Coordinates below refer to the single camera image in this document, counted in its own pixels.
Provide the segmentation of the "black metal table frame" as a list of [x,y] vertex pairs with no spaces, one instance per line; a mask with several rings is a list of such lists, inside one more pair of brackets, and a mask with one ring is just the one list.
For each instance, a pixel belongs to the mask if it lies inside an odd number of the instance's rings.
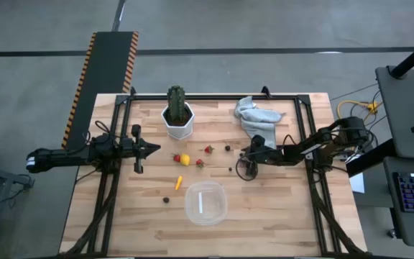
[[[334,121],[327,94],[273,94],[254,96],[261,109],[286,113],[277,123],[277,139],[286,134],[300,141],[313,129]],[[250,143],[240,121],[234,116],[238,94],[188,94],[195,113],[193,134],[184,140],[167,135],[161,112],[167,106],[164,96],[136,95],[129,116],[130,124],[140,124],[142,137],[161,148],[142,161],[143,174],[134,172],[134,158],[123,161],[108,256],[119,257],[261,257],[321,255],[313,217],[305,163],[293,167],[259,165],[253,181],[241,180],[234,171],[241,149]],[[302,101],[312,102],[315,124],[309,125]],[[211,145],[211,154],[204,149]],[[186,153],[189,166],[176,163],[172,154]],[[203,168],[196,161],[204,162]],[[178,176],[183,177],[175,190]],[[336,220],[356,246],[367,246],[360,225],[354,195],[347,173],[333,170],[326,174]],[[224,187],[228,200],[225,219],[218,224],[192,223],[185,213],[185,192],[190,185],[215,181]],[[100,175],[94,173],[75,186],[59,252],[66,253],[92,221]]]

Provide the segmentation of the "white hexagonal plant pot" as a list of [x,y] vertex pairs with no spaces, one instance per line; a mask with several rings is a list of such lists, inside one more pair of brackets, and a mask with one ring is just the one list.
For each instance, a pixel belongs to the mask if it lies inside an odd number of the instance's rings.
[[188,111],[189,119],[183,126],[173,126],[168,123],[168,120],[165,116],[168,111],[168,106],[166,106],[161,112],[161,117],[165,123],[167,134],[177,140],[183,140],[193,133],[193,122],[196,115],[194,114],[188,102],[185,102],[185,108]]

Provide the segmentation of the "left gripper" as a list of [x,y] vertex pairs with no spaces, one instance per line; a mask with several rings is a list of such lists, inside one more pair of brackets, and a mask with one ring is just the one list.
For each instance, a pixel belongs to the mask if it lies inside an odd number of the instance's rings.
[[[131,137],[122,138],[122,157],[123,158],[135,158],[134,172],[143,173],[143,166],[141,163],[141,151],[142,145],[139,143],[141,134],[141,127],[138,124],[134,124],[131,128]],[[145,143],[144,156],[148,157],[161,148],[160,145]]]

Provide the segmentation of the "grey desk with keyboard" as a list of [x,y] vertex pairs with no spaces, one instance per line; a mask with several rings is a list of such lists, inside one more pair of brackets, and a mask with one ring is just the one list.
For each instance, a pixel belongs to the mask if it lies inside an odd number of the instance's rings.
[[414,160],[386,157],[383,160],[383,166],[393,204],[392,218],[396,235],[406,245],[414,246],[414,213],[402,211],[392,178],[394,172],[414,173]]

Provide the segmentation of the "green cactus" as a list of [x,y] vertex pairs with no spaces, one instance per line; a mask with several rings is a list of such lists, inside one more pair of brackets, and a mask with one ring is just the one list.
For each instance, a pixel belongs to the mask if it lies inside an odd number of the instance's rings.
[[171,86],[167,93],[168,122],[172,125],[185,123],[187,111],[185,109],[185,91],[181,86]]

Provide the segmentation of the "clear plastic tupperware container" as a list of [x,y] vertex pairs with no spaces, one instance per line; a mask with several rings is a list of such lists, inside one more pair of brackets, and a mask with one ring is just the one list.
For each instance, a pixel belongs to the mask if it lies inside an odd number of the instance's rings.
[[189,220],[201,226],[223,221],[228,209],[224,187],[214,181],[201,181],[189,186],[185,192],[185,213]]

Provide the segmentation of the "white paper sheet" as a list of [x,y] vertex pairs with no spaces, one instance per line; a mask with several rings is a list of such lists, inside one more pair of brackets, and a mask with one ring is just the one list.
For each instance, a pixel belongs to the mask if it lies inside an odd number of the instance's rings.
[[351,189],[353,192],[360,193],[360,194],[365,193],[363,173],[359,173],[359,174],[356,174],[355,176],[351,176],[349,178],[349,182],[350,182]]

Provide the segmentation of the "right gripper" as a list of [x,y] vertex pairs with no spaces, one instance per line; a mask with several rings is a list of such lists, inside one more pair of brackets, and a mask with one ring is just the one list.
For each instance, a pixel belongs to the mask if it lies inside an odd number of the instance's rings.
[[238,159],[237,167],[246,168],[247,179],[255,179],[258,174],[258,164],[274,165],[277,150],[265,145],[265,138],[260,135],[253,136],[251,144],[243,149],[244,159]]

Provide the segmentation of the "grey cloth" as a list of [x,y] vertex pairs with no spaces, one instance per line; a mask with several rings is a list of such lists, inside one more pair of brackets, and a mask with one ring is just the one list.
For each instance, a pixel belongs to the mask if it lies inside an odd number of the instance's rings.
[[264,145],[275,149],[275,125],[282,120],[285,113],[271,109],[260,109],[251,96],[240,99],[236,103],[234,116],[240,120],[242,129],[253,138],[259,135],[264,138]]

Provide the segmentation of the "black ramp with hazard stripes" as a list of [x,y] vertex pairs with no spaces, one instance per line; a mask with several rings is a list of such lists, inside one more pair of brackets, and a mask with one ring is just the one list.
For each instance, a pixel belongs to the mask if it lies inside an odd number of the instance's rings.
[[61,148],[75,150],[83,143],[98,94],[128,94],[137,54],[138,32],[95,32],[67,120]]

